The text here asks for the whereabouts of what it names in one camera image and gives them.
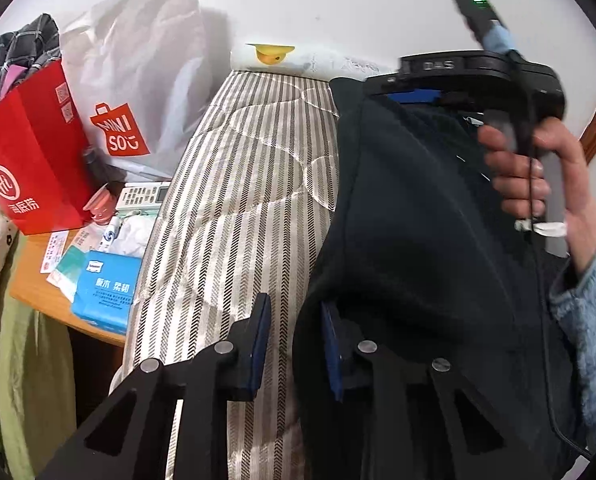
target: wooden nightstand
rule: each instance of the wooden nightstand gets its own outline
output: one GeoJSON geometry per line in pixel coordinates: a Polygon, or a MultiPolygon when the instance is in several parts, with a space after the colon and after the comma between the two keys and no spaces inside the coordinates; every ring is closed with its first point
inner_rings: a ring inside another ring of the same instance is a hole
{"type": "MultiPolygon", "coordinates": [[[[78,230],[70,231],[67,238],[68,246],[78,230]]],[[[100,330],[72,314],[72,304],[62,295],[62,292],[47,281],[48,274],[40,273],[44,251],[51,233],[32,235],[27,237],[27,242],[18,260],[9,293],[12,297],[32,308],[39,310],[67,326],[75,328],[96,339],[106,343],[124,347],[124,336],[100,330]]]]}

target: striped fabric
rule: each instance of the striped fabric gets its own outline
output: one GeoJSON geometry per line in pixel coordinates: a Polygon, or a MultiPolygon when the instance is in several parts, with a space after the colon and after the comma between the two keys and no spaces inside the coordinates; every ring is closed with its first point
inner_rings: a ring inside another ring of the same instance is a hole
{"type": "Polygon", "coordinates": [[[187,146],[144,255],[123,376],[147,357],[193,357],[248,317],[258,292],[271,296],[263,385],[254,402],[228,407],[232,479],[303,477],[291,340],[335,208],[336,116],[327,83],[232,72],[187,146]]]}

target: white plastic bag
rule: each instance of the white plastic bag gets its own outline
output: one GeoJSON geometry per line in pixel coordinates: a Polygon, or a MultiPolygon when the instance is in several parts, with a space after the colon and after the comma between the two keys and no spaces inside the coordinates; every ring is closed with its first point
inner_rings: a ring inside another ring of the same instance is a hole
{"type": "Polygon", "coordinates": [[[59,30],[89,141],[126,181],[171,179],[209,101],[198,0],[105,0],[59,30]]]}

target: black pants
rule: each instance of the black pants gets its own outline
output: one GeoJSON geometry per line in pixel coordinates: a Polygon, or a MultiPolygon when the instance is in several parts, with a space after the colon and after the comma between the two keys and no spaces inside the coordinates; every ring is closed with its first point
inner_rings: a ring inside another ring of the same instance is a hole
{"type": "MultiPolygon", "coordinates": [[[[324,300],[404,359],[447,358],[562,474],[574,457],[548,423],[530,247],[500,210],[476,129],[439,108],[365,98],[357,81],[335,79],[331,89],[339,193],[293,338],[313,478],[357,478],[363,440],[360,416],[329,390],[324,300]]],[[[560,428],[580,437],[574,354],[555,322],[549,345],[560,428]]]]}

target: metal screw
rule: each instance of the metal screw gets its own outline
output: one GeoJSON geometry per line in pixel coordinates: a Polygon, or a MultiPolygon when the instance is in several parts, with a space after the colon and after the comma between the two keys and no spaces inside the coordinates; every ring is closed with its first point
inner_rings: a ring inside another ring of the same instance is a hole
{"type": "Polygon", "coordinates": [[[436,372],[448,372],[449,370],[451,370],[451,363],[449,363],[446,359],[443,359],[442,357],[434,359],[431,363],[431,366],[436,372]]]}
{"type": "Polygon", "coordinates": [[[218,341],[213,346],[213,349],[219,354],[228,354],[233,350],[233,343],[231,341],[218,341]]]}
{"type": "Polygon", "coordinates": [[[150,357],[149,359],[145,359],[142,363],[140,363],[140,370],[146,374],[150,374],[151,372],[155,372],[159,366],[160,362],[156,358],[150,357]]]}
{"type": "Polygon", "coordinates": [[[365,339],[358,343],[358,350],[363,354],[373,354],[378,349],[378,345],[370,339],[365,339]]]}

